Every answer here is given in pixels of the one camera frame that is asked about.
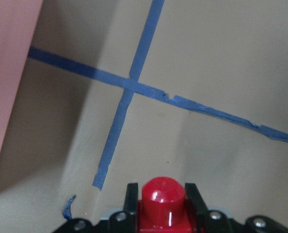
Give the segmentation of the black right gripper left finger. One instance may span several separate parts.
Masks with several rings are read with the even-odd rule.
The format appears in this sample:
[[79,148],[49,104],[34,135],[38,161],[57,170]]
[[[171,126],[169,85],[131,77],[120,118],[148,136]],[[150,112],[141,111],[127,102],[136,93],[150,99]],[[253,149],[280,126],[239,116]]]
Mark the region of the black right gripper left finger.
[[132,219],[134,232],[138,232],[138,183],[129,183],[126,188],[126,195],[123,210],[127,212]]

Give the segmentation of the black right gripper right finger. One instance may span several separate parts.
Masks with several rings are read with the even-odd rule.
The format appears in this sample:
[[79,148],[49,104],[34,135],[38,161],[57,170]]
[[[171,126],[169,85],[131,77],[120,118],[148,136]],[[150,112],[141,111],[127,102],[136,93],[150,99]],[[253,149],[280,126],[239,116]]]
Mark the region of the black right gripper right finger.
[[193,233],[205,233],[205,215],[208,208],[194,183],[185,183],[186,212]]

